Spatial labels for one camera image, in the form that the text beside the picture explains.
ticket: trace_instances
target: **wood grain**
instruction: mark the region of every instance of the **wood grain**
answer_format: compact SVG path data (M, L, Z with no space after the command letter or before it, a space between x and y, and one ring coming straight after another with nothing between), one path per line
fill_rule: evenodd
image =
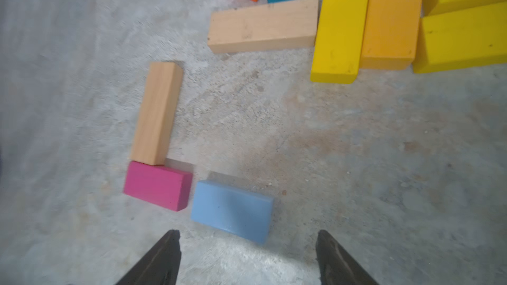
M175 63L151 63L130 159L163 165L169 150L172 123L183 70Z
M309 48L317 34L318 0L292 0L214 12L208 46L214 53Z

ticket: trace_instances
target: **pink block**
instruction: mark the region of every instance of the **pink block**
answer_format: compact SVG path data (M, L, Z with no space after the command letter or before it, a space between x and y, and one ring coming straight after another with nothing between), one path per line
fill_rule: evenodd
M132 161L123 192L175 212L187 207L192 173Z

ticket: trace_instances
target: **concrete floor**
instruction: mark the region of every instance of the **concrete floor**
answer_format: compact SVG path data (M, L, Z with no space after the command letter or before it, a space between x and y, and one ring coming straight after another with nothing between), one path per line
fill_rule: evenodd
M506 65L315 84L313 49L209 50L249 0L0 2L2 285L113 284L168 229L178 284L318 284L319 229L381 285L507 283ZM168 164L274 196L264 246L122 194L161 60L185 69Z

